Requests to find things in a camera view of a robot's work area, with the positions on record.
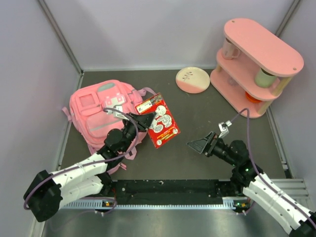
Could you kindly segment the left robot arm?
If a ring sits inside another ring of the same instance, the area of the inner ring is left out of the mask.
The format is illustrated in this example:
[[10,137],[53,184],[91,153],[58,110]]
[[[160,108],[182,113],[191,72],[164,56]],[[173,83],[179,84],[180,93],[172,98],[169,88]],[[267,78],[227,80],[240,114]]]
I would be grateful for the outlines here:
[[110,130],[104,145],[90,157],[59,171],[39,172],[23,196],[24,209],[44,222],[72,201],[108,195],[112,190],[108,172],[131,153],[139,134],[148,131],[155,116],[155,112],[124,114],[123,128]]

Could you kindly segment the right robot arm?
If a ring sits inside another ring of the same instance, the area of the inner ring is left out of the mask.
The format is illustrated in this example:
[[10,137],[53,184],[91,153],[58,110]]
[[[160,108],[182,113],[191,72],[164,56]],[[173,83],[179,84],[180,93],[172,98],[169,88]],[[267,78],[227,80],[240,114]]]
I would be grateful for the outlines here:
[[187,145],[206,157],[216,156],[233,166],[230,188],[245,195],[270,214],[291,237],[314,237],[316,214],[302,206],[272,181],[250,158],[242,140],[227,145],[214,132]]

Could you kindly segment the red comic book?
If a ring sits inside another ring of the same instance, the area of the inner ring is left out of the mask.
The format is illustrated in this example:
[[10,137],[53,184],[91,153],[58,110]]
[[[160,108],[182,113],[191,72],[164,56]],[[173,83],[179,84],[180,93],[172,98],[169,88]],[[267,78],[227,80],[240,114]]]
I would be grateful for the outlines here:
[[180,128],[160,93],[137,104],[135,109],[140,115],[155,113],[148,134],[156,149],[180,134]]

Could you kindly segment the pink student backpack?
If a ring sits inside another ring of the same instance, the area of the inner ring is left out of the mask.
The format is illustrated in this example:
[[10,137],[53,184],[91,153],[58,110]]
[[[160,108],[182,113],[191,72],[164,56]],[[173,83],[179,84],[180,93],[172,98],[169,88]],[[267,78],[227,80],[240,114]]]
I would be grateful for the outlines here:
[[135,106],[143,102],[146,93],[154,91],[148,87],[140,90],[119,80],[106,80],[77,90],[71,95],[69,106],[62,111],[76,130],[85,139],[91,154],[104,146],[110,130],[123,128],[123,119],[115,118],[105,110],[122,105],[124,115],[138,114]]

